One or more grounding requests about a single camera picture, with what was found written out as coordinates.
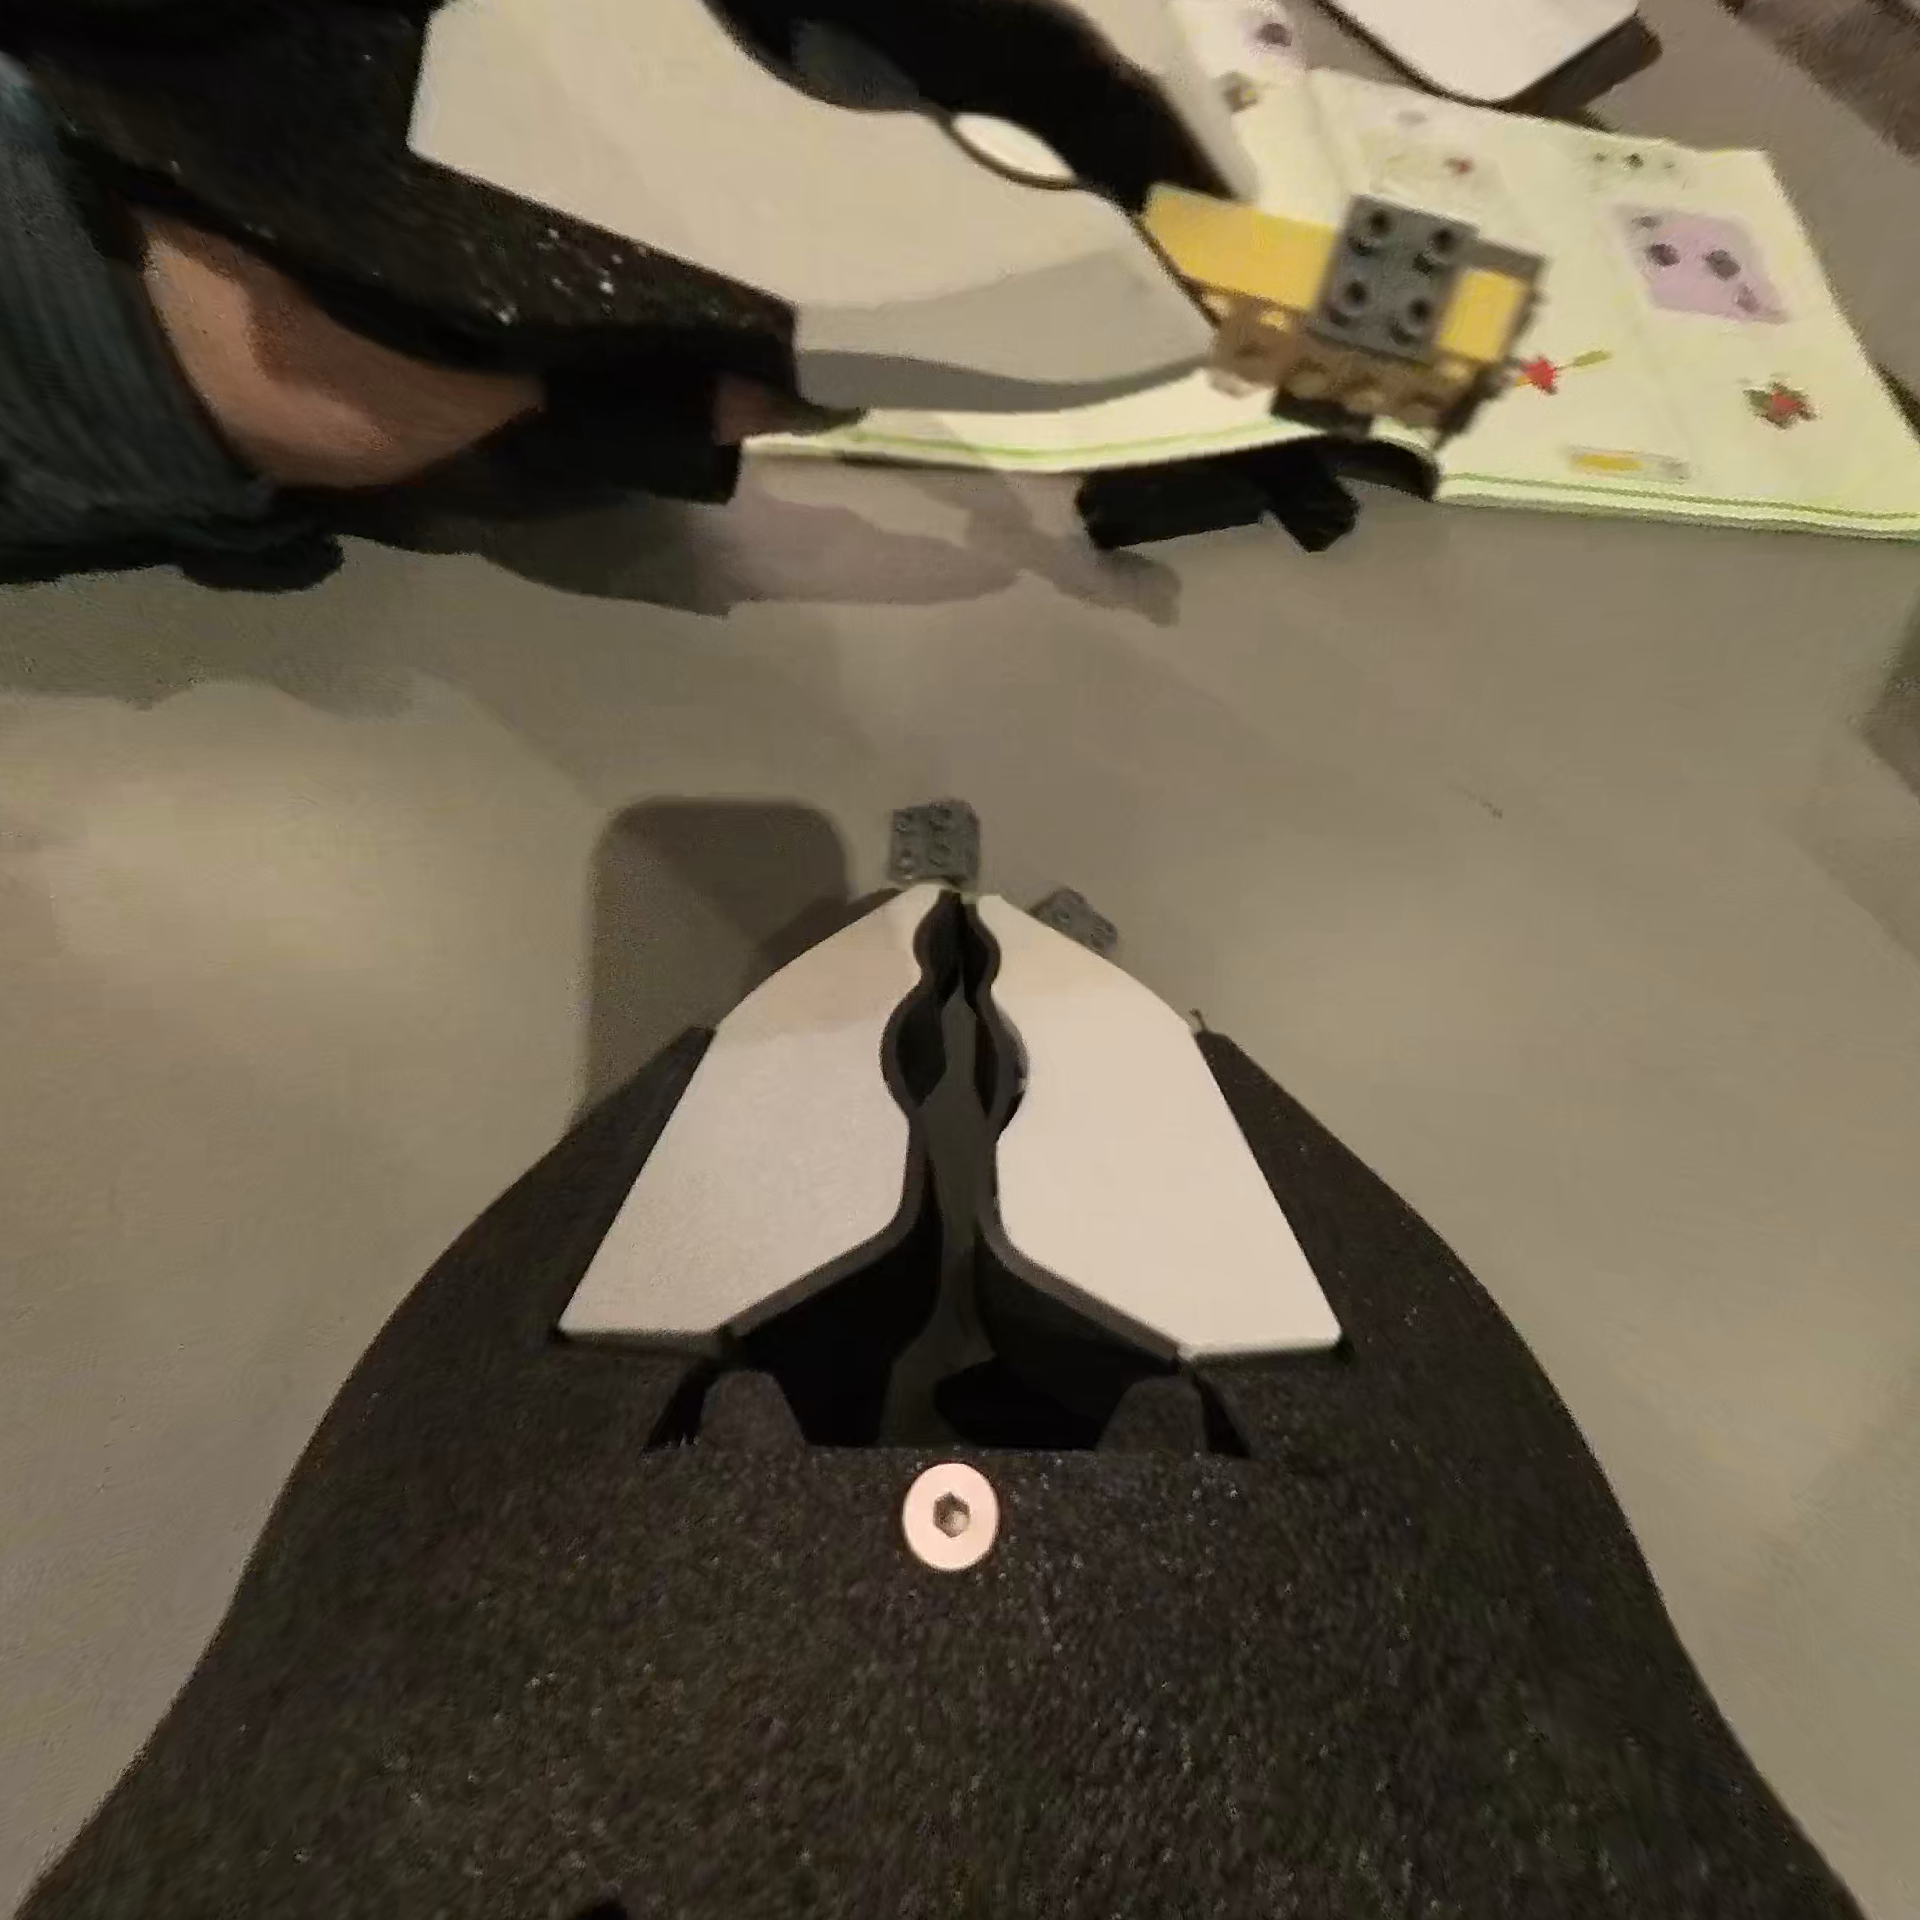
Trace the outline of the yellow tan brick assembly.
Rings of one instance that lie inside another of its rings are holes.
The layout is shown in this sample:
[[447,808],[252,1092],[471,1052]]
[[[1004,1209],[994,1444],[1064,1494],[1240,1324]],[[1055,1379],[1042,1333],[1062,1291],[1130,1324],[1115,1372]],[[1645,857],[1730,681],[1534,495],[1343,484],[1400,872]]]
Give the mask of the yellow tan brick assembly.
[[1326,223],[1158,184],[1141,227],[1211,315],[1211,373],[1324,433],[1462,431],[1510,391],[1546,275],[1454,213],[1374,196]]

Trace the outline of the person's left forearm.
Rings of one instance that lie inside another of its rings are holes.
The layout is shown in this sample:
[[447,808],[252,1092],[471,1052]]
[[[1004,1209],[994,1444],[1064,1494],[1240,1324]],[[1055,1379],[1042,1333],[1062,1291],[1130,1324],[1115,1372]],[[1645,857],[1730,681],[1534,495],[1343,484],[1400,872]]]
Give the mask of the person's left forearm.
[[172,566],[299,591],[346,560],[243,463],[190,388],[142,276],[142,230],[3,62],[3,581]]

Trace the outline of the grey desk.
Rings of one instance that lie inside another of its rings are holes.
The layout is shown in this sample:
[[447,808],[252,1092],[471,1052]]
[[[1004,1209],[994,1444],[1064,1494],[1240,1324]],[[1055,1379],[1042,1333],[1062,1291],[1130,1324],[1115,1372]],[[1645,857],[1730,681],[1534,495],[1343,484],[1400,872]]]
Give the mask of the grey desk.
[[4,1913],[404,1291],[979,808],[1466,1257],[1754,1757],[1915,1915],[1915,548],[1035,477],[4,593]]

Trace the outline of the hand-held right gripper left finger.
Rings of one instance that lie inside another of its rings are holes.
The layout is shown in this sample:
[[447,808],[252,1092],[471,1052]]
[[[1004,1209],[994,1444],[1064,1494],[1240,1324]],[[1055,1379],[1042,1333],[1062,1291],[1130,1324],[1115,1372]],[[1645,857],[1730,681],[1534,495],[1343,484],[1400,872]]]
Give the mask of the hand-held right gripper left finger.
[[559,1311],[573,1341],[746,1341],[898,1247],[923,1195],[914,1028],[963,899],[912,884],[768,973],[723,1022]]

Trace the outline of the white flat pad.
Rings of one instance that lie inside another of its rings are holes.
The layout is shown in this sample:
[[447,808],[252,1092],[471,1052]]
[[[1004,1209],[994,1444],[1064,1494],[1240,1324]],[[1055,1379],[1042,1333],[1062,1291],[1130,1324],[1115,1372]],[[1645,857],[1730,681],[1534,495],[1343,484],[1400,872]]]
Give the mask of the white flat pad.
[[1403,79],[1458,104],[1578,111],[1662,55],[1631,3],[1319,3]]

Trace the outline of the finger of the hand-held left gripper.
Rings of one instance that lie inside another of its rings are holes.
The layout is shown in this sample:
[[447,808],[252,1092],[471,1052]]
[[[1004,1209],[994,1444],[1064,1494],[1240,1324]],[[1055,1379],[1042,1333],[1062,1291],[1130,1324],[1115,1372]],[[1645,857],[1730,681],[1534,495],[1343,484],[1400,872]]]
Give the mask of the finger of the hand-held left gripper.
[[799,377],[1180,377],[1214,329],[1146,206],[991,118],[818,102],[717,4],[444,4],[411,145],[782,302]]
[[720,3],[717,21],[810,97],[1035,137],[1062,182],[1117,206],[1158,184],[1251,193],[1232,111],[1171,4]]

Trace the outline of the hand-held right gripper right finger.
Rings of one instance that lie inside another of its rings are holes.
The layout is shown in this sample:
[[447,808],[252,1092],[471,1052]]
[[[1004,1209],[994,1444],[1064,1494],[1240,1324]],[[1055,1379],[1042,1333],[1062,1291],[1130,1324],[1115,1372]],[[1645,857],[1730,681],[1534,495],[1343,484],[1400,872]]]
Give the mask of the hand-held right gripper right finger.
[[1002,895],[974,926],[1012,1049],[988,1228],[1011,1276],[1155,1360],[1331,1353],[1336,1313],[1188,1020]]

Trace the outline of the person's left hand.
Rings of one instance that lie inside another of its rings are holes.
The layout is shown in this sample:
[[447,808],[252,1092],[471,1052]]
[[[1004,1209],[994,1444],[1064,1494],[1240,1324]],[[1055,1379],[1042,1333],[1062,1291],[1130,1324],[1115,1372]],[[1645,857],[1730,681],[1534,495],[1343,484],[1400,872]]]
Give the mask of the person's left hand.
[[143,323],[131,327],[128,459],[142,481],[238,515],[266,488],[372,492],[478,452],[517,492],[730,495],[746,445],[810,425],[740,375],[642,367],[555,393],[450,367],[335,320],[288,272],[162,207],[133,207]]

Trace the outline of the pale green instruction booklet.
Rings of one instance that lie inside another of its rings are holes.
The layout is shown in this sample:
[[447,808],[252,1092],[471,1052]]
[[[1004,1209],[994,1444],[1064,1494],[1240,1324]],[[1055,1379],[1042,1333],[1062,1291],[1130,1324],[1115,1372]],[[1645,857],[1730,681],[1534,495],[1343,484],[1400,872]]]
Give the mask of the pale green instruction booklet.
[[1324,433],[1205,365],[1053,415],[874,414],[765,459],[1051,473],[1102,548],[1261,519],[1320,550],[1354,477],[1440,505],[1915,541],[1918,454],[1757,150],[1695,150],[1307,64],[1282,4],[1180,4],[1260,211],[1454,213],[1542,260],[1510,391],[1448,439]]

